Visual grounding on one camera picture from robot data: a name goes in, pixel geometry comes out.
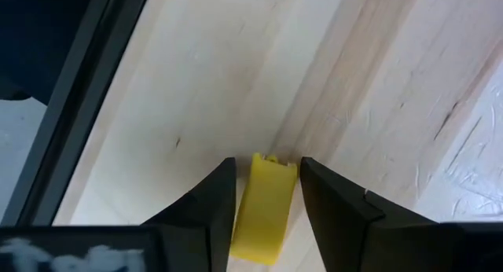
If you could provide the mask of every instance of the yellow plastic block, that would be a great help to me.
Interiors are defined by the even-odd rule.
[[[295,164],[285,166],[275,156],[253,155],[230,246],[232,256],[266,265],[276,262],[296,181]]]

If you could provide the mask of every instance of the wood grain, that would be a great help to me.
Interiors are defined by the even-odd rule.
[[[143,222],[253,152],[500,219],[502,1],[148,0],[55,224]],[[234,270],[324,270],[299,187],[277,264]]]

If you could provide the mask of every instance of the light wood board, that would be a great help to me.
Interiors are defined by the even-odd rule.
[[[503,219],[501,3],[148,0],[55,224],[141,223],[253,152],[435,220]],[[299,187],[277,264],[238,270],[324,270]]]

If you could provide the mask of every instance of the dark metal edge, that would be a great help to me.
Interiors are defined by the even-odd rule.
[[[145,1],[91,0],[3,226],[52,224]]]

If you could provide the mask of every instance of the black frame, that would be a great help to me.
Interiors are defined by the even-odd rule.
[[[92,262],[93,255],[110,257],[119,253],[124,261],[119,263],[122,267],[108,270],[226,271],[236,214],[236,174],[236,160],[223,160],[183,197],[140,226],[0,229],[0,244],[28,248],[4,249],[0,270],[15,270],[20,257],[24,257],[24,263],[31,260],[39,270],[48,271],[56,270],[53,265],[57,259],[59,265],[63,264],[61,257],[70,257],[74,265],[80,266]],[[45,257],[32,258],[33,247],[42,250]],[[135,255],[143,261],[127,261]]]
[[[91,0],[2,219],[50,226],[146,0]]]

